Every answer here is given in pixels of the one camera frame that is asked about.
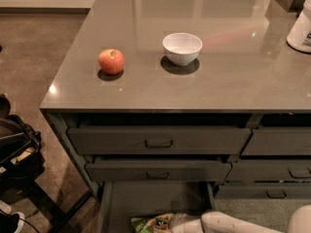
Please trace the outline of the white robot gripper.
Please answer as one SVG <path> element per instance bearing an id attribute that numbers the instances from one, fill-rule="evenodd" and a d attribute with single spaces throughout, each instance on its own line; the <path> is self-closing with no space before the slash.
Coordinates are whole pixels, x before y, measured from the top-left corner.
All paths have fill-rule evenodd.
<path id="1" fill-rule="evenodd" d="M 148 233 L 203 233 L 198 216 L 164 214 L 155 216 L 146 224 Z"/>

